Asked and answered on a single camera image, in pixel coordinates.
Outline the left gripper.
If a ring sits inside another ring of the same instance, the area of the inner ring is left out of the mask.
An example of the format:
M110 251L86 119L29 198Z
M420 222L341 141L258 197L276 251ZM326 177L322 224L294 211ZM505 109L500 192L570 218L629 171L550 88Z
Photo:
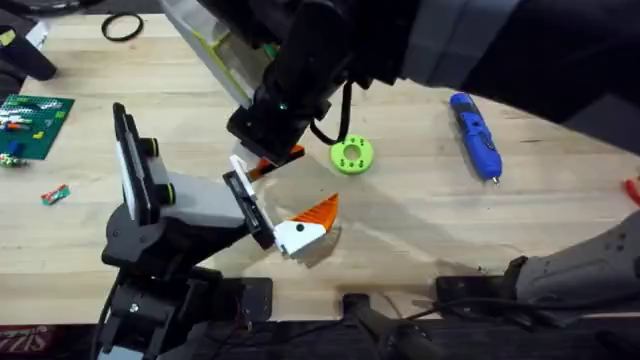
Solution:
M334 193L275 227L258 206L246 162L229 157L221 182L170 172L161 157L119 149L123 202L110 215L102 262L141 276L182 276L251 236L294 257L321 240L338 214Z

